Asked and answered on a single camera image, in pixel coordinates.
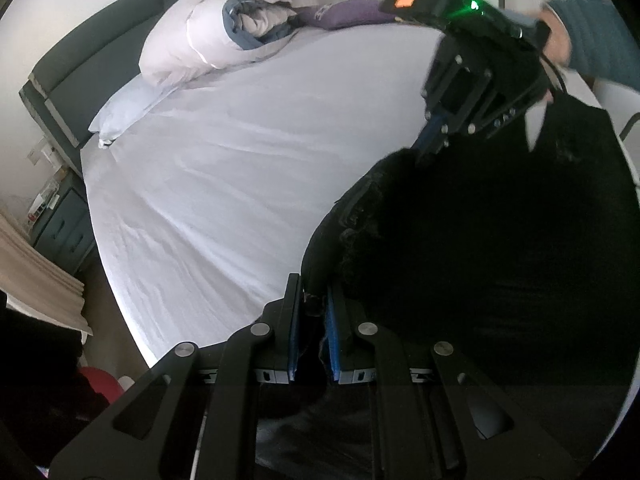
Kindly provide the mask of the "teal sleeved right forearm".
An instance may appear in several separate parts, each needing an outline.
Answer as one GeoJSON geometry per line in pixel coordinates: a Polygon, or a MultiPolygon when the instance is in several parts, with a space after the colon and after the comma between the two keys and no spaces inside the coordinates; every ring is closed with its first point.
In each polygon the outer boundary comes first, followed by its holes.
{"type": "Polygon", "coordinates": [[[612,2],[548,0],[545,6],[570,35],[572,53],[566,67],[639,91],[639,39],[612,2]]]}

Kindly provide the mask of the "person's right hand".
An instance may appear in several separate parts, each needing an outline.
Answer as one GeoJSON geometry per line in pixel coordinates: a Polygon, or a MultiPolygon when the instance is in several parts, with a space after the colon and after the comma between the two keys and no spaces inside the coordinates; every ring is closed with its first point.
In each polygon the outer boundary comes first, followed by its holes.
{"type": "Polygon", "coordinates": [[[544,46],[544,55],[554,64],[567,66],[570,64],[572,43],[566,27],[548,6],[538,12],[538,18],[545,22],[550,29],[547,43],[544,46]]]}

